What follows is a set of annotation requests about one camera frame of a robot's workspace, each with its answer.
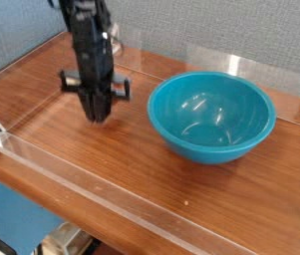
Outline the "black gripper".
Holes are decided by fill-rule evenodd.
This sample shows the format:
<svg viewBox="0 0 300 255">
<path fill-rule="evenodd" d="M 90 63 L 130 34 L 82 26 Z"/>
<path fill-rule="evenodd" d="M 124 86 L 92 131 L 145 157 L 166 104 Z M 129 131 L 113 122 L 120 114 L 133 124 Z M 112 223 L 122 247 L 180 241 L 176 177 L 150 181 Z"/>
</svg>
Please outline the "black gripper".
<svg viewBox="0 0 300 255">
<path fill-rule="evenodd" d="M 80 90 L 82 86 L 80 72 L 62 70 L 59 78 L 62 81 L 61 90 L 67 93 L 78 92 L 84 111 L 92 122 L 102 123 L 108 118 L 112 112 L 113 97 L 126 101 L 132 99 L 132 80 L 122 74 L 112 73 L 105 79 L 90 79 L 86 82 L 88 88 L 105 92 L 105 94 L 96 96 L 96 110 L 92 94 Z"/>
</svg>

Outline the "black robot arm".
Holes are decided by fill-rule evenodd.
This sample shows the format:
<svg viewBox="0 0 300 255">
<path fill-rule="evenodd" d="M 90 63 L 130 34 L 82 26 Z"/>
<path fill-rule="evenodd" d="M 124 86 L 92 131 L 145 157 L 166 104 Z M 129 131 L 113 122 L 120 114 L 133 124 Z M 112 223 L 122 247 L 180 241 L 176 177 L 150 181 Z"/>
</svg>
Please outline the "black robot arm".
<svg viewBox="0 0 300 255">
<path fill-rule="evenodd" d="M 105 0 L 47 0 L 59 9 L 73 36 L 78 70 L 62 70 L 62 91 L 77 93 L 88 119 L 102 123 L 112 113 L 113 99 L 132 98 L 130 79 L 114 71 L 112 14 Z"/>
</svg>

